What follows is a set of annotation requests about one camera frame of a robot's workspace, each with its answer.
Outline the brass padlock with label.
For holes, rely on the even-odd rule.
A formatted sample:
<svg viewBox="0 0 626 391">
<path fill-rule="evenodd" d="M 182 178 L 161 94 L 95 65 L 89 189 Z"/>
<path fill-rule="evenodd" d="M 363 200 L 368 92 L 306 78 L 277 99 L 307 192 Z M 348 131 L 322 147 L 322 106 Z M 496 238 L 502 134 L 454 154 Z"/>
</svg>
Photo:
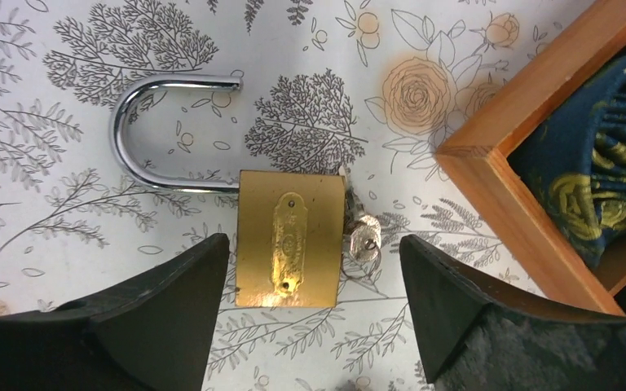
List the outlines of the brass padlock with label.
<svg viewBox="0 0 626 391">
<path fill-rule="evenodd" d="M 238 197 L 235 304 L 239 307 L 331 308 L 337 304 L 346 206 L 339 174 L 244 170 L 238 179 L 170 177 L 145 169 L 127 141 L 130 112 L 151 92 L 231 93 L 240 77 L 152 75 L 127 87 L 109 122 L 112 153 L 139 184 L 157 191 Z"/>
</svg>

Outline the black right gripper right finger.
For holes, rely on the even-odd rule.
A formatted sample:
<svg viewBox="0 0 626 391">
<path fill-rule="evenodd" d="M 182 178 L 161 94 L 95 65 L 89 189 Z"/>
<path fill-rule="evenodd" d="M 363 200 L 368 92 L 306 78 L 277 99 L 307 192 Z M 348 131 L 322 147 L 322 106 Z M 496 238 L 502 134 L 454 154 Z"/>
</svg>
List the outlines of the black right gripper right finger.
<svg viewBox="0 0 626 391">
<path fill-rule="evenodd" d="M 399 258 L 426 380 L 437 390 L 626 390 L 626 317 L 540 297 L 417 235 Z"/>
</svg>

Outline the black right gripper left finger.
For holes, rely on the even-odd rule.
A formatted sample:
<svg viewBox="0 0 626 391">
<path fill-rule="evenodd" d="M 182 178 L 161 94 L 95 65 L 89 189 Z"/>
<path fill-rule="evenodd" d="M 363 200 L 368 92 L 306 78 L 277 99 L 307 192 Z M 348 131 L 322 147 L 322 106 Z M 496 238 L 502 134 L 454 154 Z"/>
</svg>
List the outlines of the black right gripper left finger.
<svg viewBox="0 0 626 391">
<path fill-rule="evenodd" d="M 0 317 L 0 390 L 199 390 L 230 241 L 49 311 Z"/>
</svg>

